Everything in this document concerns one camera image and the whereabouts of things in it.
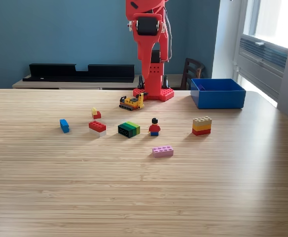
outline green lego brick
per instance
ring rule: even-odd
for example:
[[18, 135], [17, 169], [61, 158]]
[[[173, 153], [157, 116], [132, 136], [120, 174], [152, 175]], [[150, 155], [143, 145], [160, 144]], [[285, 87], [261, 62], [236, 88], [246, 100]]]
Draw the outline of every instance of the green lego brick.
[[132, 129], [132, 136], [133, 136], [133, 137], [137, 135], [137, 134], [136, 134], [136, 127], [134, 127], [134, 126], [132, 126], [132, 125], [126, 123], [126, 122], [125, 122], [123, 125], [126, 126], [126, 127], [128, 127], [128, 128], [130, 128], [130, 129]]
[[133, 137], [133, 129], [121, 124], [118, 126], [118, 133], [127, 137], [127, 138], [131, 138]]
[[141, 127], [138, 126], [137, 124], [133, 123], [133, 122], [126, 122], [127, 124], [133, 126], [133, 127], [136, 127], [136, 135], [139, 135], [140, 132], [141, 132]]

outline window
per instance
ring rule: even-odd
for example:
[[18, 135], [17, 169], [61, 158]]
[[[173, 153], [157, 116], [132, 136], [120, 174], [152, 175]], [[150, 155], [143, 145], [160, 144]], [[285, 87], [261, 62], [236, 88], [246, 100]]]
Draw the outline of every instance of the window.
[[247, 91], [254, 91], [265, 98], [268, 102], [270, 102], [274, 107], [277, 107], [278, 103], [269, 97], [266, 93], [256, 87], [254, 84], [250, 83], [247, 79], [243, 76], [238, 75], [238, 84]]
[[244, 34], [288, 48], [288, 0], [248, 0]]
[[239, 22], [234, 80], [246, 77], [277, 101], [288, 57], [288, 0], [242, 0]]

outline blue plastic bin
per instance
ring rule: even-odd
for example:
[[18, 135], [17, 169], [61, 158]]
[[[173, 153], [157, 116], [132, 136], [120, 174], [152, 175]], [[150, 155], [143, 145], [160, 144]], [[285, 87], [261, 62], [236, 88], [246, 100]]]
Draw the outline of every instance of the blue plastic bin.
[[232, 79], [192, 79], [191, 96], [199, 109], [241, 109], [246, 91]]

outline blue wall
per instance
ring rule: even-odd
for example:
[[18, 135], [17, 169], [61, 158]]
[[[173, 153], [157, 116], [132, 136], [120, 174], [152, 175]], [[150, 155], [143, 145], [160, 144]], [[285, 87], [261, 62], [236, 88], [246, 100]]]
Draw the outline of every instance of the blue wall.
[[203, 77], [212, 77], [220, 0], [191, 0], [187, 57], [205, 65]]
[[[207, 2], [219, 0], [166, 3], [173, 33], [167, 74], [181, 74], [187, 56], [210, 68], [216, 27], [208, 27], [215, 26], [218, 12], [212, 10], [216, 4]], [[0, 88], [11, 88], [29, 74], [30, 63], [77, 63], [78, 70], [88, 64], [135, 64], [140, 74], [137, 44], [127, 23], [124, 0], [0, 0]]]

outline wooden chair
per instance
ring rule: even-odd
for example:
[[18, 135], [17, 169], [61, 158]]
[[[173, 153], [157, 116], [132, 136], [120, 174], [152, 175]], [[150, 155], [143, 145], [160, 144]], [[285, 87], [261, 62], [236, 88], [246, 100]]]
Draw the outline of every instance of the wooden chair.
[[201, 78], [201, 74], [204, 69], [205, 66], [202, 63], [191, 58], [186, 58], [180, 89], [187, 90], [187, 83], [188, 83], [189, 90], [191, 90], [191, 79]]

